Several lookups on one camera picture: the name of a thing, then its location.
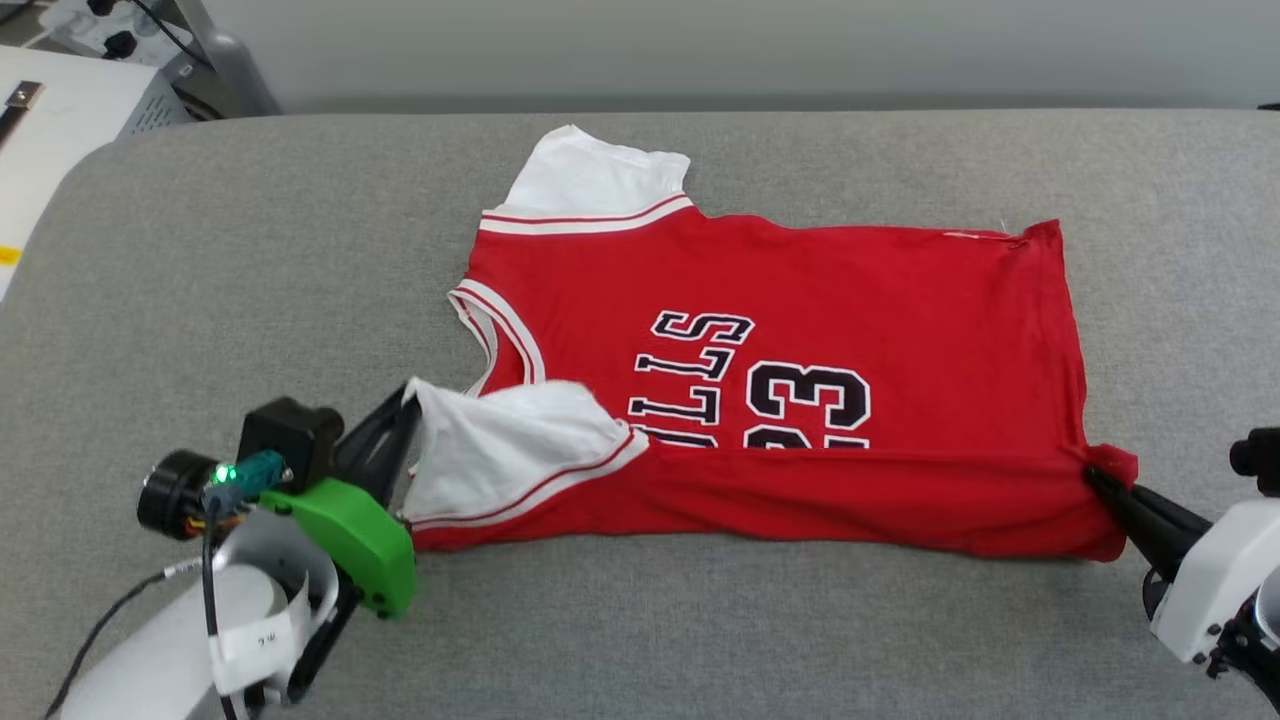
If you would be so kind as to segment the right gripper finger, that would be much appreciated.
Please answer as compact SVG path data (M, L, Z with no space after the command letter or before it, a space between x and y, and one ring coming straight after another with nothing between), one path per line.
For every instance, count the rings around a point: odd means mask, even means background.
M1097 466L1084 480L1139 550L1189 550L1212 521L1144 486L1125 486Z
M1125 515L1120 525L1155 573L1167 583L1176 579L1181 561L1201 539L1199 515Z

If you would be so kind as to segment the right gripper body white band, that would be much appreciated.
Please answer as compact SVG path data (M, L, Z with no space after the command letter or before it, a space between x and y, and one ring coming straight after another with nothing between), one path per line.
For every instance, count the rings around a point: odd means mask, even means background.
M1181 560L1151 623L1179 661L1208 657L1226 624L1257 592L1262 626L1280 642L1280 498L1231 506Z

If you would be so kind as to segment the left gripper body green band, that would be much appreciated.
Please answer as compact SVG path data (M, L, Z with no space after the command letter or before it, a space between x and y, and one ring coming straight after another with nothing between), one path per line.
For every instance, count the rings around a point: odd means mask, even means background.
M417 589L410 533L369 492L324 478L298 495L270 489L259 506L283 511L362 592L361 603L401 618Z

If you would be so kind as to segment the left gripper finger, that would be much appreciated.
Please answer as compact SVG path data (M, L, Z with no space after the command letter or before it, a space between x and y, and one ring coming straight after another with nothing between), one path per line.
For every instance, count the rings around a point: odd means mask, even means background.
M362 421L367 430L364 443L364 488L384 509L403 474L407 457L422 419L417 398L388 398Z
M378 409L388 398L404 398L404 400L407 400L407 395L406 395L407 391L408 391L408 386L407 384L402 384L399 388L393 389L387 396L387 398L383 400L375 409ZM365 430L362 428L362 421L364 420L361 420L352 430L349 430L335 445L335 448L334 448L334 473L340 479L364 479L364 455L365 455L364 443L365 443L366 437L367 437L367 430Z

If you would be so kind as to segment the red white basketball jersey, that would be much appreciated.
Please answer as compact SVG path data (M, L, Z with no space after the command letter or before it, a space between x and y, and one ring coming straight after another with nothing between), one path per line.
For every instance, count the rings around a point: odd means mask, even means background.
M485 356L410 382L420 551L726 533L1110 562L1056 220L708 217L678 152L564 126L484 211L448 300Z

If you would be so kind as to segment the white metal equipment box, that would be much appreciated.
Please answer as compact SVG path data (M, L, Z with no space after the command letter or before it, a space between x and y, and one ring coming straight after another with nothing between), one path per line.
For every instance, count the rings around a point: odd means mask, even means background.
M0 45L0 106L23 79L45 90L0 149L0 243L23 254L59 184L88 154L193 120L152 67ZM0 266L0 301L18 264Z

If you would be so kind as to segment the white power strip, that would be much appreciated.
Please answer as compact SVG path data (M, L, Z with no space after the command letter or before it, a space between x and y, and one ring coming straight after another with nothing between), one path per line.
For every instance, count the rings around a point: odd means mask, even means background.
M165 0L118 0L108 17L92 15L84 0L51 0L38 17L47 37L86 56L102 58L102 41L115 32L131 31L138 40L136 53L123 60L164 68L173 61L187 63L196 50L193 35L184 27L160 17L157 9Z

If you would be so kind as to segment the grey metal post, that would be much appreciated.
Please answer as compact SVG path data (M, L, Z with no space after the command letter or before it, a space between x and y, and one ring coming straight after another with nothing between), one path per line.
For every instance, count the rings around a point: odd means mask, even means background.
M210 14L214 0L173 0L205 51L236 108L247 117L275 117L280 106L268 88L247 45Z

